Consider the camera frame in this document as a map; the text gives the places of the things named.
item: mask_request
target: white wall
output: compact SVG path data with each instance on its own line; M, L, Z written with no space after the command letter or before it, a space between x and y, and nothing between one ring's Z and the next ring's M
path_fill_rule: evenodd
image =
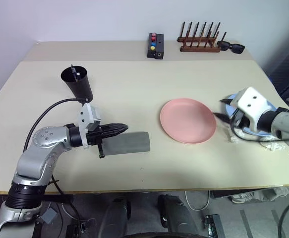
M0 89L36 41L176 40L183 21L220 21L266 71L289 45L289 0L0 0Z

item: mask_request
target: black cup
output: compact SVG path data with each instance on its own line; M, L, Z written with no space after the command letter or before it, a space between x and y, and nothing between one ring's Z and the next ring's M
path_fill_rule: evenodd
M82 66L74 66L77 73L80 73L80 79L76 81L71 71L71 67L65 69L60 77L68 85L76 98L84 98L86 101L81 103L89 103L93 100L94 96L91 92L89 85L87 70Z

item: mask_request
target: wooden rack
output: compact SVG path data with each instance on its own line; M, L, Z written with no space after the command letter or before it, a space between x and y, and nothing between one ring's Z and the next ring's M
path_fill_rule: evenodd
M190 28L192 26L192 23L193 22L191 21L190 25L188 27L188 30L186 32L186 35L185 35L185 37L183 37L183 31L184 31L184 27L185 27L185 22L183 22L180 36L177 39L178 42L183 43L183 45L180 47L180 51L181 52L213 52L213 53L218 53L220 51L220 48L218 46L215 46L215 43L216 43L217 37L219 35L218 28L220 26L220 22L218 23L213 36L211 36L212 35L211 30L212 30L212 27L214 24L213 22L211 23L206 36L204 36L204 32L205 32L205 27L206 27L207 22L204 23L200 36L196 36L199 22L196 25L193 36L189 36L189 32L190 32Z

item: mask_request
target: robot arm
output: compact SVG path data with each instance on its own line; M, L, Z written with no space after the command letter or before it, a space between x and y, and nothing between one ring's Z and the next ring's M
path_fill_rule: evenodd
M127 125L120 123L100 126L99 114L89 104L84 104L78 118L78 127L74 124L44 127L33 135L32 144L18 161L7 200L0 208L0 238L9 232L9 237L13 237L13 228L9 224L35 221L39 217L45 189L63 152L73 147L98 145L99 156L102 158L102 139L128 129ZM28 232L25 232L25 236L17 237L31 238L32 235L28 234L31 230L33 233L34 226L22 227L28 228Z
M232 125L248 126L252 131L272 133L289 146L289 110L272 111L267 100L254 88L245 88L233 100L221 100L238 110L232 117Z

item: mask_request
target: table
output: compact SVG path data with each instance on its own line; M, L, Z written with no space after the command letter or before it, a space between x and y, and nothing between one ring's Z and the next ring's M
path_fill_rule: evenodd
M128 132L148 131L151 151L98 157L96 146L62 154L54 171L65 192L132 190L250 189L289 185L289 151L271 152L257 143L229 141L217 121L208 141L188 145L161 128L162 106L192 98L213 112L219 100L253 86L277 107L286 107L262 69L245 51L181 53L165 42L165 59L145 57L146 42L38 43L0 91L0 194L7 193L26 135L37 117L56 101L73 97L60 79L63 69L88 71L102 123L120 122ZM37 129L76 123L77 102L50 111ZM49 186L47 192L54 192Z

